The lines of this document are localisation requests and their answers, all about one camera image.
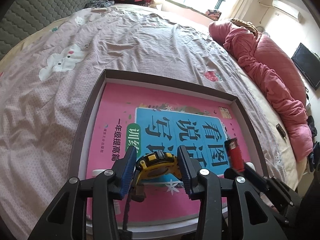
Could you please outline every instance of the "cardboard tray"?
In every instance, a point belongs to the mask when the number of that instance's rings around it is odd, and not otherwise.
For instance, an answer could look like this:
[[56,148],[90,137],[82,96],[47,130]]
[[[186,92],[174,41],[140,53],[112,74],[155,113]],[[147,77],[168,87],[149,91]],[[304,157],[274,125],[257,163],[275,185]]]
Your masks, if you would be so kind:
[[[267,165],[258,137],[238,97],[209,87],[162,76],[108,69],[101,73],[84,107],[71,151],[68,177],[79,177],[81,180],[86,179],[93,128],[106,83],[163,90],[229,105],[240,126],[248,147],[251,162],[254,164],[257,173],[262,176],[268,176]],[[223,214],[225,216],[227,215],[226,211],[227,209],[224,207]],[[156,239],[195,231],[196,225],[197,218],[190,217],[185,221],[170,221],[170,223],[161,225],[148,226],[142,223],[140,225],[129,226],[129,230],[133,232],[134,239]],[[92,233],[91,221],[87,222],[87,232]]]

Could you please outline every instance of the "green label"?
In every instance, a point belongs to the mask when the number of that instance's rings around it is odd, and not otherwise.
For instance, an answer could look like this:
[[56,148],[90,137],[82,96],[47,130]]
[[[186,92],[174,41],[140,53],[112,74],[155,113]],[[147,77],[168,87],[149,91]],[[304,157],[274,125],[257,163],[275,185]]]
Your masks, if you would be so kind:
[[133,145],[137,149],[137,157],[139,157],[141,155],[141,128],[137,123],[130,123],[127,126],[125,150],[130,145]]

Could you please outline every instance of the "gray quilted headboard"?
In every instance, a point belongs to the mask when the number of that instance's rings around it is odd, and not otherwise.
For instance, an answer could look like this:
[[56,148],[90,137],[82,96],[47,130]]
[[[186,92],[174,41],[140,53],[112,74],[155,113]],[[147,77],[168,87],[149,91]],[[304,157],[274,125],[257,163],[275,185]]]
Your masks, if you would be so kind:
[[20,41],[95,0],[15,0],[0,22],[0,60]]

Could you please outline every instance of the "bed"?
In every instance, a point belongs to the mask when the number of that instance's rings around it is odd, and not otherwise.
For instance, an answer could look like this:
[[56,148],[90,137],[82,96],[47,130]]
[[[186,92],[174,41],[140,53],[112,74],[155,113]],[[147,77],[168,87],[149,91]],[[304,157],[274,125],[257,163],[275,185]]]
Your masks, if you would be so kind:
[[[68,67],[60,69],[65,59]],[[136,5],[88,8],[25,38],[0,61],[0,216],[18,240],[65,183],[77,124],[105,68],[238,96],[269,175],[297,187],[307,160],[296,163],[289,140],[276,130],[278,114],[207,27]]]

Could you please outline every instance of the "black cable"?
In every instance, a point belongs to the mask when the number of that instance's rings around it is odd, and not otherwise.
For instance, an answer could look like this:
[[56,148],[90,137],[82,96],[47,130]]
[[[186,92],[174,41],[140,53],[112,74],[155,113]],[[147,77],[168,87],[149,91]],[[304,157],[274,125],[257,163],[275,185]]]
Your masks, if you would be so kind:
[[129,192],[128,192],[127,200],[126,200],[126,202],[125,202],[124,214],[123,214],[123,223],[122,223],[122,230],[127,230],[127,227],[128,227],[130,201],[131,201],[132,192],[133,192],[133,187],[130,188],[130,190],[129,190]]

